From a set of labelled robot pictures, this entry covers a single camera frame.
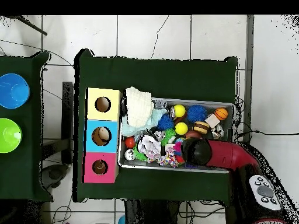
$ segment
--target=white control panel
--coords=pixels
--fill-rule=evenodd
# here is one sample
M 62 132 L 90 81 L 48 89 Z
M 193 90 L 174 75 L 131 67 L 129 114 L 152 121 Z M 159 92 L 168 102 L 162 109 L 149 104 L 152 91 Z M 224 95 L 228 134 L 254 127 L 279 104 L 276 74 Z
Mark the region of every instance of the white control panel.
M 273 211 L 281 209 L 272 186 L 265 177 L 261 175 L 253 175 L 249 179 L 249 183 L 259 205 Z

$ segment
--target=blue box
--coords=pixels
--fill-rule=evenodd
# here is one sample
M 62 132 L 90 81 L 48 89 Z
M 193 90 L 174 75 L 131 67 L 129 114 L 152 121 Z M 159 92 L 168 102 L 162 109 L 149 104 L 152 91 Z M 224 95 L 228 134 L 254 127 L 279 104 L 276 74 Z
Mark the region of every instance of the blue box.
M 117 140 L 119 136 L 118 125 L 119 122 L 117 121 L 87 120 L 86 151 L 116 153 Z M 107 145 L 97 146 L 97 144 L 93 142 L 92 133 L 97 127 L 106 127 L 109 129 L 111 133 L 111 140 Z

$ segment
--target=green bowl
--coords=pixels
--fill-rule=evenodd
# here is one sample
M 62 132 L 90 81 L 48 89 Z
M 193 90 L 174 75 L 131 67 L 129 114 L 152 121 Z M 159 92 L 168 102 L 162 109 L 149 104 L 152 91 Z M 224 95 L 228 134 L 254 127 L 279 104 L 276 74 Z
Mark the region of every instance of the green bowl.
M 22 130 L 8 118 L 0 118 L 0 153 L 9 153 L 19 146 Z

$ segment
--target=orange basketball toy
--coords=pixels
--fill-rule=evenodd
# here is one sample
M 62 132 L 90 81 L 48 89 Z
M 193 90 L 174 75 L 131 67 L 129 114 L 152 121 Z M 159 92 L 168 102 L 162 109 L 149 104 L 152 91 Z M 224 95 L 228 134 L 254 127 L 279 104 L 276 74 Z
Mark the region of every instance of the orange basketball toy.
M 225 120 L 228 116 L 228 112 L 225 108 L 216 109 L 214 114 L 219 120 Z

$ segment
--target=white towel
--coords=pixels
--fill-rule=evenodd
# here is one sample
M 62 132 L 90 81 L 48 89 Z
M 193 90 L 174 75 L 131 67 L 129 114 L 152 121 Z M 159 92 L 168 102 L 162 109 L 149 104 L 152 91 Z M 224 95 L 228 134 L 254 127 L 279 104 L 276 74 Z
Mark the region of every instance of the white towel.
M 126 96 L 128 124 L 136 128 L 144 126 L 154 109 L 152 94 L 130 87 L 126 89 Z

